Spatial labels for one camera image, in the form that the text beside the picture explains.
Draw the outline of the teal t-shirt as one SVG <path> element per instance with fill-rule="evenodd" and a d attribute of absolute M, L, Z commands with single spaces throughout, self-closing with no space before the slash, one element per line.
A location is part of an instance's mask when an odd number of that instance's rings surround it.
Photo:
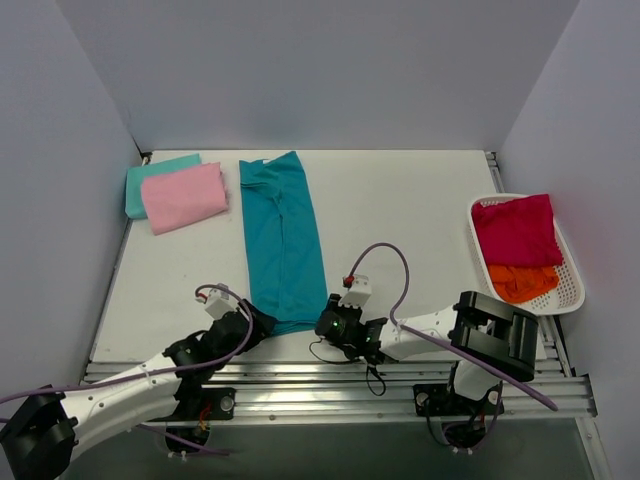
<path fill-rule="evenodd" d="M 305 170 L 296 152 L 239 163 L 252 304 L 282 336 L 315 327 L 328 299 Z"/>

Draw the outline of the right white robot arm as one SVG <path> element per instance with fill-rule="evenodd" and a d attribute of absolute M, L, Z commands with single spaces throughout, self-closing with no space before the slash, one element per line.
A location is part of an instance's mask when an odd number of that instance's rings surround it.
<path fill-rule="evenodd" d="M 535 377 L 538 318 L 521 308 L 476 291 L 434 313 L 363 322 L 362 310 L 337 294 L 330 296 L 315 334 L 341 350 L 350 361 L 374 367 L 402 362 L 434 350 L 456 356 L 444 388 L 455 412 L 469 411 L 499 383 L 508 383 L 540 404 L 558 406 L 529 385 Z"/>

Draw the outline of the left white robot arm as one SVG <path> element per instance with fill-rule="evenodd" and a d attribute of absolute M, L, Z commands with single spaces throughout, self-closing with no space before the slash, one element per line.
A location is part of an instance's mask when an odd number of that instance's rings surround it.
<path fill-rule="evenodd" d="M 45 386 L 22 395 L 1 430 L 13 476 L 55 479 L 82 453 L 132 427 L 194 417 L 203 384 L 234 356 L 270 337 L 275 325 L 275 318 L 251 304 L 225 307 L 209 329 L 128 371 L 91 385 Z"/>

